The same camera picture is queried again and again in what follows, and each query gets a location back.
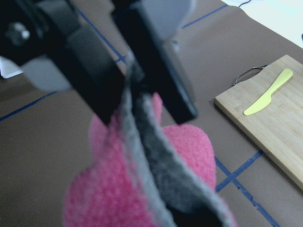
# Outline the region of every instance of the knife handle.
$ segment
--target knife handle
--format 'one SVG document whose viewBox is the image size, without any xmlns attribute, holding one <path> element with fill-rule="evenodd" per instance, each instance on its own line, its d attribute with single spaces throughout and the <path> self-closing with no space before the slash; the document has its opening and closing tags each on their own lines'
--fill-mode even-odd
<svg viewBox="0 0 303 227">
<path fill-rule="evenodd" d="M 293 71 L 290 69 L 283 70 L 273 84 L 268 88 L 266 93 L 272 95 L 279 87 L 281 87 L 286 81 L 293 76 Z"/>
</svg>

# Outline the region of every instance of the cutting board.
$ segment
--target cutting board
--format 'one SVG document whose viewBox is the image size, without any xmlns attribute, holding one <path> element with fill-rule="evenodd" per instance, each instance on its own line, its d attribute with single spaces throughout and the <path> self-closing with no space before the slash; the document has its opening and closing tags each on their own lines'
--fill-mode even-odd
<svg viewBox="0 0 303 227">
<path fill-rule="evenodd" d="M 261 111 L 245 116 L 284 69 L 293 76 Z M 303 189 L 303 65 L 288 55 L 256 76 L 238 83 L 214 99 L 218 106 L 301 189 Z"/>
</svg>

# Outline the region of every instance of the screw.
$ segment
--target screw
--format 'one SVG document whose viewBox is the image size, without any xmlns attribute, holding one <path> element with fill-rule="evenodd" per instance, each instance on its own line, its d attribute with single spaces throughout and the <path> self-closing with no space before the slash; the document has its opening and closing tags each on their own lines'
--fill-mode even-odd
<svg viewBox="0 0 303 227">
<path fill-rule="evenodd" d="M 15 46 L 22 46 L 30 37 L 30 32 L 20 22 L 10 23 L 5 36 Z"/>
</svg>

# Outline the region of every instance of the butter knife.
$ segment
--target butter knife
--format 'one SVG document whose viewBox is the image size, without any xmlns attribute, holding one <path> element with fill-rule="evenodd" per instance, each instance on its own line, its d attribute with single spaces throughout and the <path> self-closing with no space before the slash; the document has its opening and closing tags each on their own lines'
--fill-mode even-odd
<svg viewBox="0 0 303 227">
<path fill-rule="evenodd" d="M 254 114 L 263 108 L 265 108 L 271 102 L 271 95 L 281 87 L 286 81 L 288 81 L 293 76 L 293 71 L 290 69 L 283 70 L 274 83 L 257 99 L 250 107 L 248 107 L 243 114 L 245 116 Z"/>
</svg>

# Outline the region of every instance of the pink fabric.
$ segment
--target pink fabric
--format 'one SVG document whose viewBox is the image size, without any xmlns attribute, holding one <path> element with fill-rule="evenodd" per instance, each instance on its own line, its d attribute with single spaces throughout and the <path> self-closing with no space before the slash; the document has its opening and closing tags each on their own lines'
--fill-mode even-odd
<svg viewBox="0 0 303 227">
<path fill-rule="evenodd" d="M 160 123 L 162 101 L 153 97 Z M 75 177 L 64 200 L 67 227 L 156 227 L 147 208 L 146 197 L 132 185 L 119 137 L 119 116 L 115 113 L 107 127 L 94 116 L 89 143 L 94 163 Z M 191 125 L 163 129 L 185 163 L 213 190 L 214 151 L 207 135 Z"/>
</svg>

